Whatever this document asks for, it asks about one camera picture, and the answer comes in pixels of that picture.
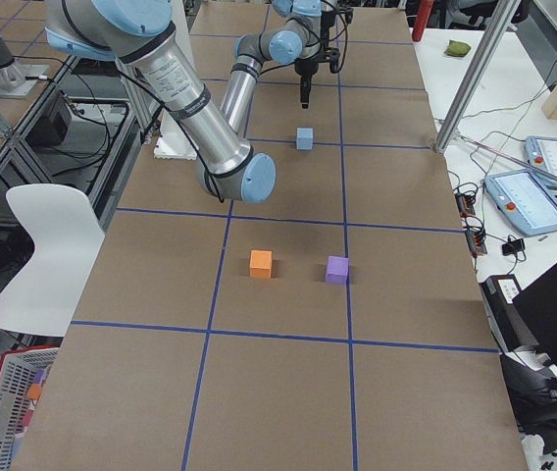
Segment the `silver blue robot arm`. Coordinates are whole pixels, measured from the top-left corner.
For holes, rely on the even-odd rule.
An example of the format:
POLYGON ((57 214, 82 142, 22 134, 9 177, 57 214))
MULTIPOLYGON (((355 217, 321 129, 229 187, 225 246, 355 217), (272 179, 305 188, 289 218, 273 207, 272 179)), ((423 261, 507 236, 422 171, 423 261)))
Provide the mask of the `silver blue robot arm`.
POLYGON ((299 76, 301 107, 307 109, 313 77, 321 64, 332 74, 341 71, 344 54, 333 46, 331 29, 341 24, 345 33, 352 23, 353 8, 336 1, 274 1, 273 9, 284 18, 275 29, 240 37, 234 45, 231 68, 221 111, 235 131, 241 127, 264 66, 273 62, 277 69, 293 67, 299 76))
POLYGON ((273 192, 273 159, 255 152, 212 100, 176 42, 169 1, 48 1, 46 34, 68 54, 138 69, 195 144, 196 175, 219 199, 260 203, 273 192))

